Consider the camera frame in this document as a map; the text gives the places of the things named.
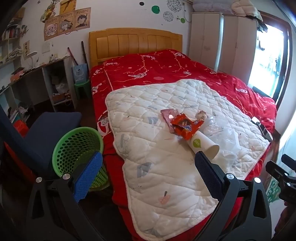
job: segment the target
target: wooden headboard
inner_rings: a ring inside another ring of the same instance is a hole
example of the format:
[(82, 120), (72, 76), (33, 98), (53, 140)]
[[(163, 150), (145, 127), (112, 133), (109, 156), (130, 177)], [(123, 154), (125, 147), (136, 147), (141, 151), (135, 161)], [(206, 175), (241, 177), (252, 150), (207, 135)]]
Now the wooden headboard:
[(182, 35), (148, 28), (109, 28), (89, 33), (91, 67), (130, 53), (182, 52)]

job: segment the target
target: wardrobe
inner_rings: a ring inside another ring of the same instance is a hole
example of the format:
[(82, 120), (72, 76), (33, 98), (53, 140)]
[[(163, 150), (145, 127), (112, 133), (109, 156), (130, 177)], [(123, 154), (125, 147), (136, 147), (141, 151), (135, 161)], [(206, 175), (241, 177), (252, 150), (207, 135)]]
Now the wardrobe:
[(192, 14), (189, 57), (248, 84), (257, 44), (257, 22), (216, 12)]

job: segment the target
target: white padded blanket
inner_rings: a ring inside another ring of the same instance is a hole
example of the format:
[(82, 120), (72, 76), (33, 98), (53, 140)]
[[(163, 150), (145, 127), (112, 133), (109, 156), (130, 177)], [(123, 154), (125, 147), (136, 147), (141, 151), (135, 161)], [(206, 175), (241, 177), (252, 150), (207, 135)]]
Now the white padded blanket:
[(213, 162), (238, 179), (246, 178), (269, 144), (248, 116), (199, 80), (115, 90), (106, 106), (114, 147), (125, 161), (128, 207), (145, 240), (166, 240), (190, 229), (218, 203), (194, 165), (193, 151), (169, 132), (161, 110), (177, 109), (192, 119), (200, 110), (227, 118), (242, 148), (234, 164), (221, 163), (219, 154)]

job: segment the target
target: anime poster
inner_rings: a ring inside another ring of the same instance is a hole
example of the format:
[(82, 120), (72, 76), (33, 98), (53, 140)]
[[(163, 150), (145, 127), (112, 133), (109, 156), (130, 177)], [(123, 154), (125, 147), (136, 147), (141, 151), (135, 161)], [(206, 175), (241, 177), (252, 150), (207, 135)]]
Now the anime poster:
[(54, 17), (56, 15), (55, 8), (56, 4), (59, 2), (59, 0), (52, 0), (50, 5), (47, 7), (47, 9), (44, 11), (44, 14), (41, 16), (40, 21), (44, 22), (48, 20), (51, 17)]
[(59, 14), (65, 14), (68, 12), (75, 11), (76, 0), (63, 0), (61, 1), (61, 8), (59, 9)]
[(70, 33), (74, 30), (74, 14), (75, 12), (68, 12), (59, 15), (59, 35)]
[(83, 8), (75, 11), (75, 30), (90, 28), (91, 8)]
[(45, 21), (44, 41), (58, 36), (59, 17), (53, 17)]

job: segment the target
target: red floral quilt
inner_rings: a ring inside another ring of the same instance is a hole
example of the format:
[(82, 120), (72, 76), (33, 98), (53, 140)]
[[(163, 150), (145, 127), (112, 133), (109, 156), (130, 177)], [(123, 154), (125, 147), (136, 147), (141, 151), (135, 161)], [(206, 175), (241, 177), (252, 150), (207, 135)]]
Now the red floral quilt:
[[(205, 82), (211, 89), (226, 97), (250, 118), (257, 117), (272, 133), (275, 128), (276, 105), (271, 98), (261, 97), (241, 80), (224, 73), (216, 73), (206, 66), (190, 60), (176, 50), (163, 50), (145, 54), (130, 54), (104, 62), (91, 70), (95, 116), (100, 134), (104, 139), (104, 163), (114, 189), (113, 202), (118, 205), (124, 222), (133, 240), (143, 240), (136, 233), (128, 209), (126, 186), (123, 179), (123, 159), (113, 147), (113, 134), (107, 117), (105, 98), (108, 93), (134, 85), (174, 83), (181, 79), (196, 79)], [(269, 148), (246, 180), (259, 176)], [(238, 198), (229, 221), (238, 213), (241, 199)], [(191, 241), (202, 229), (209, 217), (195, 227), (171, 238), (171, 241)]]

